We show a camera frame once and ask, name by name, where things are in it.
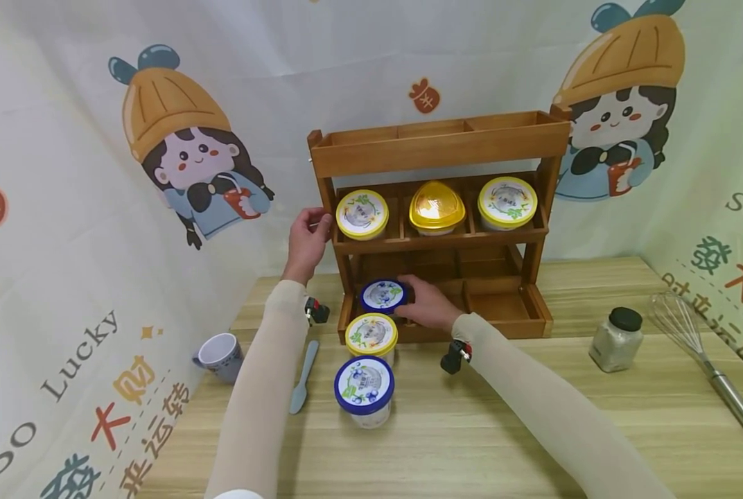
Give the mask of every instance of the plastic container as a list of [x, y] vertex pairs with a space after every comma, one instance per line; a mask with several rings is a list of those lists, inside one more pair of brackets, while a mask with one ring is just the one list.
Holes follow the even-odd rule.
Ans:
[[632, 367], [635, 354], [643, 342], [643, 317], [638, 312], [617, 306], [599, 325], [588, 354], [606, 373], [624, 371]]
[[449, 185], [430, 180], [410, 200], [408, 217], [422, 236], [445, 236], [466, 220], [466, 206]]
[[388, 205], [383, 196], [368, 189], [345, 195], [335, 210], [340, 231], [357, 241], [383, 237], [388, 215]]
[[347, 326], [347, 348], [352, 357], [379, 357], [389, 366], [394, 364], [398, 338], [394, 320], [380, 313], [359, 315]]
[[535, 190], [516, 177], [498, 177], [477, 198], [482, 225], [489, 231], [512, 231], [532, 220], [538, 208]]
[[402, 283], [380, 279], [368, 283], [360, 294], [360, 305], [368, 313], [380, 313], [397, 320], [394, 310], [408, 302], [408, 290]]
[[338, 405], [361, 428], [372, 430], [388, 421], [394, 373], [384, 360], [373, 356], [351, 359], [338, 370], [333, 388]]

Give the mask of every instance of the wooden tray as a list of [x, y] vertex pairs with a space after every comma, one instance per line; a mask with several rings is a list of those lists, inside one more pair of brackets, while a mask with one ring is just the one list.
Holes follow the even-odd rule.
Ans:
[[[352, 273], [358, 275], [358, 284], [344, 296], [338, 320], [342, 344], [347, 325], [363, 314], [357, 298], [361, 283], [404, 273], [434, 283], [457, 308], [480, 314], [508, 338], [543, 338], [550, 334], [549, 309], [538, 288], [522, 282], [522, 259], [514, 246], [357, 254], [350, 264]], [[401, 343], [449, 340], [445, 331], [407, 321], [399, 324]]]
[[569, 122], [544, 111], [334, 132], [311, 148], [317, 178], [566, 153]]
[[549, 232], [546, 211], [543, 202], [538, 201], [535, 215], [526, 225], [512, 231], [488, 231], [480, 221], [480, 210], [477, 207], [477, 196], [488, 180], [503, 177], [518, 177], [526, 180], [535, 188], [535, 172], [499, 173], [496, 175], [478, 175], [478, 177], [460, 177], [440, 179], [461, 195], [466, 205], [466, 220], [445, 236], [421, 236], [410, 224], [408, 210], [415, 191], [424, 182], [402, 182], [398, 184], [365, 185], [338, 189], [337, 199], [356, 189], [370, 189], [385, 198], [390, 211], [385, 236], [376, 240], [356, 241], [346, 237], [343, 232], [333, 233], [333, 247], [336, 254], [364, 254], [382, 252], [403, 252], [428, 248], [461, 248], [481, 245], [516, 245], [543, 240]]

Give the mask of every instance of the metal whisk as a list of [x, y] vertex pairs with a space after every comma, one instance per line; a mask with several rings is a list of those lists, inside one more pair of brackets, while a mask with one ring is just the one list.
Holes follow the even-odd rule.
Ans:
[[718, 371], [707, 357], [701, 345], [701, 335], [695, 319], [696, 313], [690, 310], [685, 300], [670, 291], [652, 296], [652, 312], [661, 330], [701, 363], [701, 368], [707, 374], [710, 384], [743, 426], [743, 397], [740, 396], [726, 374]]

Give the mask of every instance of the table surface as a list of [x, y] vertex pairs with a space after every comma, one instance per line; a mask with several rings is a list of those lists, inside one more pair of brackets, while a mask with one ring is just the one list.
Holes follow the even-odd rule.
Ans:
[[[247, 346], [276, 279], [260, 279], [234, 322]], [[678, 498], [743, 498], [743, 429], [691, 357], [650, 321], [635, 365], [605, 374], [587, 351], [613, 306], [648, 315], [648, 296], [665, 284], [639, 258], [548, 262], [539, 288], [554, 315], [553, 338], [517, 345], [605, 411]], [[336, 274], [318, 275], [312, 295], [340, 309]], [[278, 498], [583, 498], [502, 399], [472, 369], [439, 367], [446, 345], [401, 345], [393, 413], [360, 430], [333, 398], [347, 360], [335, 322], [315, 326], [320, 350], [304, 409], [289, 417]], [[703, 344], [743, 394], [743, 362], [716, 335]], [[201, 498], [230, 388], [206, 377], [149, 472], [139, 499]]]

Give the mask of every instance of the yellow lid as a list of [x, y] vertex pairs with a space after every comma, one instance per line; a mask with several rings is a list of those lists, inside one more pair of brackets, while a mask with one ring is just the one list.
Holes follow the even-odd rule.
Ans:
[[449, 185], [438, 180], [425, 183], [410, 200], [410, 224], [427, 230], [452, 227], [466, 217], [466, 207]]
[[538, 195], [524, 180], [498, 177], [482, 188], [477, 206], [480, 214], [492, 225], [515, 228], [526, 224], [535, 215]]
[[393, 350], [399, 332], [387, 315], [363, 314], [347, 326], [347, 348], [354, 356], [385, 356]]
[[368, 189], [346, 194], [335, 209], [341, 232], [351, 238], [373, 238], [385, 230], [388, 205], [383, 196]]

